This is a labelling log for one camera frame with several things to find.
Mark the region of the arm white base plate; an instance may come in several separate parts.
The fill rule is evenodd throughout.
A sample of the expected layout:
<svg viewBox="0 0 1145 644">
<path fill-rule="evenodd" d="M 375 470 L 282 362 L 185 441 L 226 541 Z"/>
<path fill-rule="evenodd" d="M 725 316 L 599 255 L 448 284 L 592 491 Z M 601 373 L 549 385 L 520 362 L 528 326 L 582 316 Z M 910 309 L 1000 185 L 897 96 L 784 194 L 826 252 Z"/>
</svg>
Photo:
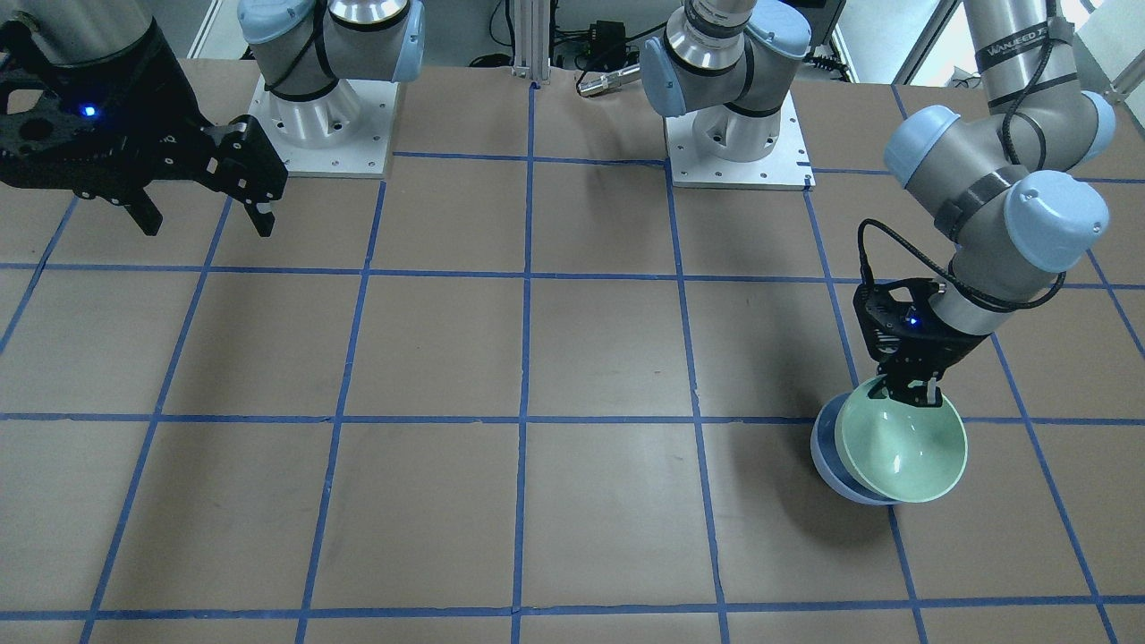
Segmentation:
<svg viewBox="0 0 1145 644">
<path fill-rule="evenodd" d="M 261 123 L 291 178 L 381 180 L 403 84 L 341 79 L 325 97 L 291 102 L 258 78 L 250 115 Z"/>
<path fill-rule="evenodd" d="M 761 118 L 706 107 L 664 119 L 672 183 L 698 189 L 805 191 L 818 184 L 793 94 Z"/>
</svg>

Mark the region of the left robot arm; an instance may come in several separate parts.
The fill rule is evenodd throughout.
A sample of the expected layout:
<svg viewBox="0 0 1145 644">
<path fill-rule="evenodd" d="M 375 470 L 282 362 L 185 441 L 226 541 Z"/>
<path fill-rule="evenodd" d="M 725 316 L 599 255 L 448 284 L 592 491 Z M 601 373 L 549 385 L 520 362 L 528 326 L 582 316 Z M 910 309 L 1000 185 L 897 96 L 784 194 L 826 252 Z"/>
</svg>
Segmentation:
<svg viewBox="0 0 1145 644">
<path fill-rule="evenodd" d="M 968 1 L 987 117 L 949 107 L 905 119 L 884 151 L 886 168 L 955 244 L 934 277 L 901 280 L 897 301 L 866 257 L 853 306 L 877 376 L 868 399 L 927 408 L 939 382 L 1014 311 L 1055 298 L 1105 231 L 1110 211 L 1071 170 L 1112 142 L 1115 115 L 1083 91 L 1074 26 L 1055 1 Z M 648 102 L 690 118 L 700 154 L 732 163 L 773 151 L 810 24 L 781 1 L 686 1 L 640 54 Z"/>
</svg>

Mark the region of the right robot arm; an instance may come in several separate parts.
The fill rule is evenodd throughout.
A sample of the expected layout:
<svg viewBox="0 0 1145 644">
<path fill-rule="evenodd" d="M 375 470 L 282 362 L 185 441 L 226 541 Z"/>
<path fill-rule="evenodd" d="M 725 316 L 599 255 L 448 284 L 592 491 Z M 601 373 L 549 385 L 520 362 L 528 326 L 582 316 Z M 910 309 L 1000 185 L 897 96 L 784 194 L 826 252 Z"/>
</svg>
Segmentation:
<svg viewBox="0 0 1145 644">
<path fill-rule="evenodd" d="M 139 1 L 3 1 L 3 99 L 39 91 L 23 113 L 3 111 L 3 183 L 109 201 L 153 236 L 147 186 L 194 181 L 240 201 L 268 237 L 289 176 L 270 135 L 335 144 L 365 115 L 353 81 L 414 81 L 424 5 L 242 1 L 237 16 L 270 107 L 216 125 Z"/>
</svg>

